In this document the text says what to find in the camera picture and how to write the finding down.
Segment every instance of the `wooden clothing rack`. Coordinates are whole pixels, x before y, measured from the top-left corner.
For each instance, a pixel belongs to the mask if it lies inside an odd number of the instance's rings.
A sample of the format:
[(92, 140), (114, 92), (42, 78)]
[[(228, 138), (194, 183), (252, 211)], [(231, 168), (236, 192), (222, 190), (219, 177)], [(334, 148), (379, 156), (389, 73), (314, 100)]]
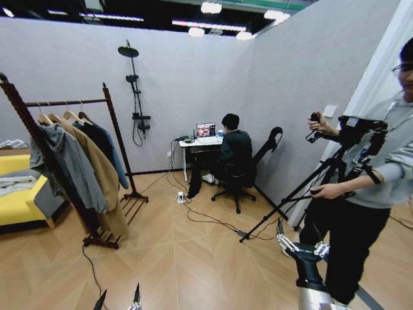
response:
[(65, 177), (62, 168), (59, 166), (54, 153), (50, 149), (46, 138), (41, 133), (39, 127), (37, 126), (36, 122), (34, 121), (32, 115), (29, 113), (29, 107), (53, 107), (58, 105), (80, 105), (80, 104), (87, 104), (87, 103), (101, 103), (105, 102), (109, 109), (110, 118), (112, 119), (112, 123), (115, 129), (116, 138), (119, 143), (119, 147), (121, 149), (123, 161), (125, 163), (126, 172), (129, 177), (130, 186), (132, 188), (132, 192), (130, 194), (125, 194), (121, 201), (127, 200), (127, 202), (123, 205), (123, 209), (125, 209), (126, 205), (129, 204), (131, 200), (136, 200), (131, 207), (126, 212), (125, 216), (127, 216), (130, 211), (132, 210), (133, 206), (136, 204), (138, 200), (141, 200), (140, 205), (132, 214), (130, 219), (128, 220), (128, 224), (132, 221), (140, 207), (144, 202), (149, 202), (149, 198), (147, 196), (142, 196), (140, 193), (136, 191), (136, 186), (134, 179), (132, 177), (132, 172), (130, 170), (128, 156), (126, 155), (125, 145), (123, 144), (121, 131), (119, 130), (119, 124), (117, 123), (116, 113), (114, 110), (114, 106), (112, 100), (110, 98), (109, 90), (107, 89), (105, 83), (103, 83), (103, 94), (105, 95), (104, 99), (88, 99), (88, 100), (74, 100), (74, 101), (45, 101), (45, 102), (27, 102), (25, 103), (22, 99), (20, 94), (18, 93), (17, 89), (14, 87), (14, 84), (8, 82), (7, 77), (0, 72), (0, 86), (5, 92), (7, 98), (10, 100), (11, 104), (13, 105), (15, 111), (21, 118), (21, 121), (25, 124), (25, 127), (29, 131), (31, 137), (39, 147), (40, 151), (43, 154), (44, 162), (46, 163), (47, 167), (50, 171), (53, 172), (56, 180), (59, 182), (60, 186), (65, 190), (67, 198), (72, 202), (73, 206), (78, 211), (81, 219), (85, 223), (87, 229), (90, 232), (89, 237), (83, 239), (84, 246), (88, 246), (89, 244), (100, 245), (103, 247), (110, 247), (113, 249), (118, 249), (119, 244), (118, 241), (120, 236), (112, 242), (110, 241), (112, 237), (112, 233), (108, 236), (105, 235), (106, 232), (98, 233), (99, 225), (97, 224), (97, 217), (94, 212), (90, 212), (89, 209), (86, 209), (82, 199), (78, 196), (77, 191), (70, 182)]

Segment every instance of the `wooden hanger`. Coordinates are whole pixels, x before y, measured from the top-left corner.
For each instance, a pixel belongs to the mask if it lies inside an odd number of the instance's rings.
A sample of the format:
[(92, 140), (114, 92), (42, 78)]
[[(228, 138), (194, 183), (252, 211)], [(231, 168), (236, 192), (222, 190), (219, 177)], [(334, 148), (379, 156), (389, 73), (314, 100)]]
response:
[(83, 111), (82, 111), (82, 108), (83, 108), (83, 102), (82, 101), (79, 101), (80, 103), (81, 103), (81, 106), (80, 106), (80, 112), (79, 112), (79, 118), (80, 119), (85, 119), (85, 120), (87, 120), (89, 123), (91, 123), (91, 124), (93, 124), (93, 121), (88, 117), (88, 114), (86, 114), (86, 113), (84, 113)]
[(74, 119), (75, 121), (78, 121), (80, 124), (84, 124), (84, 123), (85, 123), (85, 122), (82, 121), (80, 118), (78, 118), (78, 117), (76, 116), (76, 114), (74, 114), (73, 112), (70, 112), (70, 111), (69, 111), (67, 102), (66, 102), (66, 108), (67, 108), (67, 110), (66, 110), (65, 113), (63, 113), (63, 118), (65, 118), (65, 119), (72, 118), (72, 119)]
[(46, 115), (44, 115), (44, 114), (41, 112), (40, 104), (37, 103), (37, 105), (39, 106), (39, 110), (40, 110), (40, 114), (39, 114), (39, 116), (37, 117), (37, 121), (38, 121), (40, 124), (53, 125), (53, 122), (52, 122)]
[(60, 120), (60, 117), (57, 116), (56, 114), (50, 113), (50, 114), (48, 115), (48, 117), (49, 117), (49, 119), (50, 119), (52, 122), (60, 124), (60, 121), (61, 121), (61, 120)]

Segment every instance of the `hand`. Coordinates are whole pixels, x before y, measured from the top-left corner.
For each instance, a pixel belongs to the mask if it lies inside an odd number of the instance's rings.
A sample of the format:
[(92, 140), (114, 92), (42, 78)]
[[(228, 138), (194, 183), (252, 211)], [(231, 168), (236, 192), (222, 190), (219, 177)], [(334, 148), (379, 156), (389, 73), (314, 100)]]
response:
[(342, 183), (324, 184), (311, 188), (312, 191), (319, 191), (320, 189), (321, 192), (311, 196), (313, 196), (314, 198), (334, 199), (347, 192), (345, 186)]
[(307, 123), (310, 125), (310, 130), (319, 130), (322, 132), (328, 131), (330, 125), (327, 123), (327, 120), (325, 119), (323, 113), (318, 111), (317, 115), (320, 118), (320, 122), (312, 121), (310, 116), (307, 118)]

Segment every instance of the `laptop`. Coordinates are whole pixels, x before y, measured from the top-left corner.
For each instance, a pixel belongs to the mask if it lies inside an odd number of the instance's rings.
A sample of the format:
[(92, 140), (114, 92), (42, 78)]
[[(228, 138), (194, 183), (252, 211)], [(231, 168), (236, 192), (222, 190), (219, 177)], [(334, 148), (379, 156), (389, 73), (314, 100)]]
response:
[(219, 142), (219, 138), (215, 137), (215, 123), (197, 124), (196, 138), (204, 144)]

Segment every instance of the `yellow sofa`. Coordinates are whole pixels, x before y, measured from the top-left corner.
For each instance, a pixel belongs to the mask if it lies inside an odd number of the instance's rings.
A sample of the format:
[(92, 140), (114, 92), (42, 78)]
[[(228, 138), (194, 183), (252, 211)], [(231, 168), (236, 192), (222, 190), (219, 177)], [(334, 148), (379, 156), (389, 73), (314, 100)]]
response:
[[(0, 175), (29, 168), (30, 155), (0, 156)], [(42, 175), (33, 188), (0, 196), (0, 225), (45, 220), (53, 229), (55, 225), (52, 217), (46, 217), (35, 204), (36, 195), (47, 181)]]

